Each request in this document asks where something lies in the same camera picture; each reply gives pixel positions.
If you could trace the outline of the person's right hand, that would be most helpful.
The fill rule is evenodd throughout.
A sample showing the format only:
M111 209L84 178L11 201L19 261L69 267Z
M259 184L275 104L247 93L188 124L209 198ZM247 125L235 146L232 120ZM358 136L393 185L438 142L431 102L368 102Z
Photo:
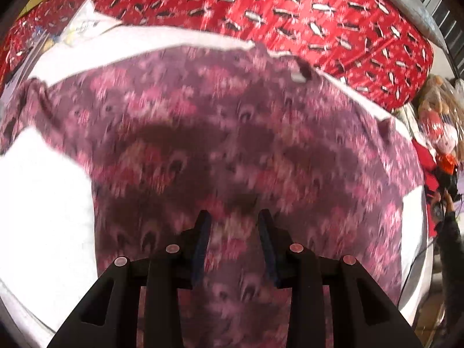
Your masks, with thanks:
M454 201L447 190L436 191L432 198L431 206L441 206L446 212L454 212Z

